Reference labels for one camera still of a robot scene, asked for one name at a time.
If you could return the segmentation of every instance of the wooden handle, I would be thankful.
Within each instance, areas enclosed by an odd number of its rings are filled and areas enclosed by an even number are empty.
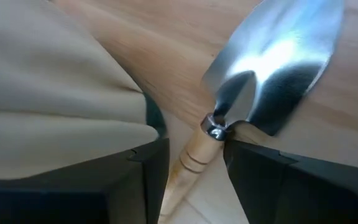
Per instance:
[[[172,167],[159,222],[164,222],[170,216],[223,145],[224,141],[217,141],[204,133],[200,127],[197,128]]]

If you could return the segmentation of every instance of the metal blade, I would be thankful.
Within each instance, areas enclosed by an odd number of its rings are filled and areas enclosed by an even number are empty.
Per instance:
[[[317,82],[344,13],[342,0],[264,0],[233,33],[203,81],[226,126],[275,135]]]

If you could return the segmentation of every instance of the wood grain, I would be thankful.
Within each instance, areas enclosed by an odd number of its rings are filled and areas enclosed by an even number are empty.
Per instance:
[[[358,166],[358,0],[347,0],[337,51],[323,78],[276,138],[253,127],[237,138]],[[258,0],[57,0],[158,105],[190,126],[214,102],[201,77]]]
[[[169,218],[223,145],[223,141],[208,136],[201,127],[196,128],[169,175],[162,201],[160,222]]]

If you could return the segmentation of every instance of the wooden table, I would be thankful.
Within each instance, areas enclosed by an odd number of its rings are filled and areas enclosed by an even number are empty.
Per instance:
[[[259,0],[56,0],[159,106],[195,127],[214,101],[201,77]],[[345,0],[337,51],[281,134],[242,126],[237,138],[358,166],[358,0]]]

